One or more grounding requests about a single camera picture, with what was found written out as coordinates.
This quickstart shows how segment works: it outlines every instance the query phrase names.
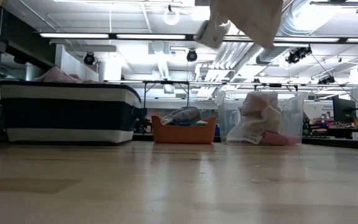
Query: pink cloth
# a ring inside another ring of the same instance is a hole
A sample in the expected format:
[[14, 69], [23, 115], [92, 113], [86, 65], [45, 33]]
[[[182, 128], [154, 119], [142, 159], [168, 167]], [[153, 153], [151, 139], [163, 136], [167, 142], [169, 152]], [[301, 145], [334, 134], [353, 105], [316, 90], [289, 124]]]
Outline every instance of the pink cloth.
[[59, 83], [103, 83], [92, 80], [83, 80], [78, 75], [67, 75], [58, 67], [53, 67], [42, 76], [33, 80], [35, 82], [59, 82]]
[[298, 144], [298, 141], [298, 136], [284, 136], [277, 133], [265, 132], [264, 138], [260, 141], [260, 144], [271, 146], [294, 146]]

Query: desk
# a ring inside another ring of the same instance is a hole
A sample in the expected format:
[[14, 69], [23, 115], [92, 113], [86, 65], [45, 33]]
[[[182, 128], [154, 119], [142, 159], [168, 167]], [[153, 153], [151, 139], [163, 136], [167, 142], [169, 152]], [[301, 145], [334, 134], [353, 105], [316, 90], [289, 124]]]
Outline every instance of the desk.
[[329, 128], [326, 131], [327, 136], [346, 139], [352, 139], [353, 133], [358, 133], [358, 128]]
[[358, 150], [1, 145], [5, 223], [354, 224]]

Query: clear plastic bin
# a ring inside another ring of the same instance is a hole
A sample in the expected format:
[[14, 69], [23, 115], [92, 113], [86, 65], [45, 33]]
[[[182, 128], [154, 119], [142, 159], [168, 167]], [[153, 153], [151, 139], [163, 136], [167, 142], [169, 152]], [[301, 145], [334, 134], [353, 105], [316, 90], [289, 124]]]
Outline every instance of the clear plastic bin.
[[300, 144], [306, 97], [307, 93], [290, 91], [220, 92], [216, 103], [221, 141], [278, 146]]

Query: black and white striped container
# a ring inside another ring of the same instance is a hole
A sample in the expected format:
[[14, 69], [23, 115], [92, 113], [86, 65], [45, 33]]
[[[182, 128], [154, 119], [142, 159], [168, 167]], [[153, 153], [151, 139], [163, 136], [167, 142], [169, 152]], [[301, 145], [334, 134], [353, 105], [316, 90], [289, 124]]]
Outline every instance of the black and white striped container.
[[4, 81], [1, 99], [12, 142], [122, 144], [146, 114], [125, 85]]

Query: orange basket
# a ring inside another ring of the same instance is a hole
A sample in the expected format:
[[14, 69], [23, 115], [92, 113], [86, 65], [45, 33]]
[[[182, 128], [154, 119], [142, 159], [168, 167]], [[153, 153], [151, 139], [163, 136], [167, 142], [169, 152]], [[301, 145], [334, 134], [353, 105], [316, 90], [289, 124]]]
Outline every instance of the orange basket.
[[158, 116], [152, 116], [154, 142], [211, 144], [215, 137], [216, 117], [203, 120], [205, 126], [163, 125]]

